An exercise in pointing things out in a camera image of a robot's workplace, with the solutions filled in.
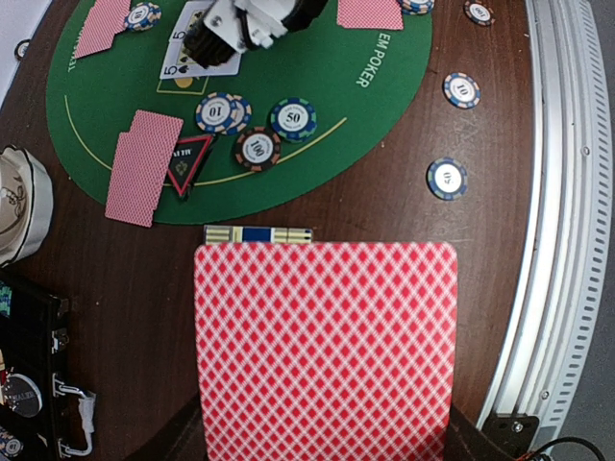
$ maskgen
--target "wooden table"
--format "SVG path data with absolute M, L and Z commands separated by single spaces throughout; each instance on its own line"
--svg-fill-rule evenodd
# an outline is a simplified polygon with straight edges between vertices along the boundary
M 47 132 L 46 77 L 78 0 L 53 2 L 0 112 L 0 145 L 27 148 L 48 169 L 56 208 L 41 250 L 12 269 L 73 300 L 72 380 L 99 395 L 96 451 L 122 459 L 196 392 L 192 255 L 199 227 L 150 230 L 113 222 L 62 169 Z M 524 247 L 532 167 L 532 105 L 523 2 L 491 0 L 490 29 L 440 1 L 423 85 L 373 152 L 333 181 L 237 224 L 314 229 L 321 241 L 448 241 L 459 258 L 456 406 L 478 416 L 493 375 Z M 450 72 L 472 75 L 482 101 L 442 96 Z M 434 158 L 462 161 L 469 192 L 434 203 L 416 181 Z

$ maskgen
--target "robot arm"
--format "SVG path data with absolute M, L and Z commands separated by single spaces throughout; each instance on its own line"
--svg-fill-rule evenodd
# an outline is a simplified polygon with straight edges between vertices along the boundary
M 306 29 L 327 0 L 217 0 L 184 39 L 187 53 L 203 67 L 235 53 L 270 48 L 275 39 Z

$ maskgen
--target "poker mat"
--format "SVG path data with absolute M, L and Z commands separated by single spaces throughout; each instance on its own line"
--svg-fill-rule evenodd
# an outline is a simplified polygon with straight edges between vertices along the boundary
M 117 137 L 130 129 L 138 109 L 183 118 L 181 137 L 202 134 L 194 113 L 214 91 L 247 99 L 254 110 L 251 127 L 265 125 L 271 108 L 286 97 L 308 99 L 318 115 L 315 135 L 302 144 L 284 143 L 280 163 L 263 173 L 239 165 L 232 155 L 236 136 L 220 135 L 188 200 L 180 200 L 167 180 L 154 214 L 159 223 L 229 220 L 329 181 L 393 128 L 416 95 L 430 57 L 430 15 L 405 16 L 405 29 L 398 32 L 347 30 L 337 26 L 337 2 L 330 0 L 309 29 L 244 55 L 236 76 L 161 81 L 184 2 L 157 3 L 162 19 L 154 29 L 122 33 L 109 51 L 75 61 L 94 4 L 84 0 L 56 49 L 47 85 L 49 132 L 69 177 L 90 197 L 106 201 Z

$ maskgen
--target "gray floor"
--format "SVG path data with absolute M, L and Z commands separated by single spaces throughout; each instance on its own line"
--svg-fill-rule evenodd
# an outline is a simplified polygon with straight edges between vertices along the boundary
M 611 122 L 615 132 L 615 0 L 590 0 L 598 24 L 608 79 Z M 615 226 L 611 230 L 606 273 L 615 276 Z M 615 460 L 615 277 L 604 285 L 587 364 L 562 436 L 575 435 L 595 443 L 606 459 Z M 585 449 L 567 446 L 553 452 L 557 461 L 590 461 Z

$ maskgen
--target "white robot part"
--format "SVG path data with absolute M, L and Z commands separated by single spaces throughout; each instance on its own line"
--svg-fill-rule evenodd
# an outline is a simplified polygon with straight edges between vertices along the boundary
M 270 48 L 274 38 L 287 34 L 283 20 L 295 8 L 295 0 L 217 0 L 203 21 L 237 53 L 248 50 L 236 9 L 246 14 L 250 39 L 256 46 Z

